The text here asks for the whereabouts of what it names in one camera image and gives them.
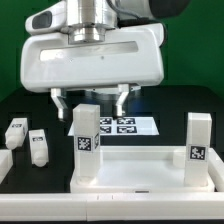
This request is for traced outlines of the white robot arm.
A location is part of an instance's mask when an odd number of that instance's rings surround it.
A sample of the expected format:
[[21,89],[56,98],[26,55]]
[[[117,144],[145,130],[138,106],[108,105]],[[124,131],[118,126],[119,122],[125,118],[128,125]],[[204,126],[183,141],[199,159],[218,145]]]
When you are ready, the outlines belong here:
[[25,22],[30,37],[21,55],[20,79],[33,92],[49,92],[66,116],[66,93],[112,88],[114,115],[135,86],[164,78],[160,48],[163,18],[180,15],[191,0],[60,0]]

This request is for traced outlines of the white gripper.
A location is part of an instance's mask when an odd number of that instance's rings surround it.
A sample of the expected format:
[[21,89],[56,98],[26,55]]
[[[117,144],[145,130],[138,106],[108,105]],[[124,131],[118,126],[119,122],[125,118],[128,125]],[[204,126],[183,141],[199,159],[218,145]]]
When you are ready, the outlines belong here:
[[60,1],[25,22],[20,79],[34,92],[50,90],[59,120],[69,120],[67,91],[118,86],[117,117],[130,86],[164,78],[164,26],[147,1]]

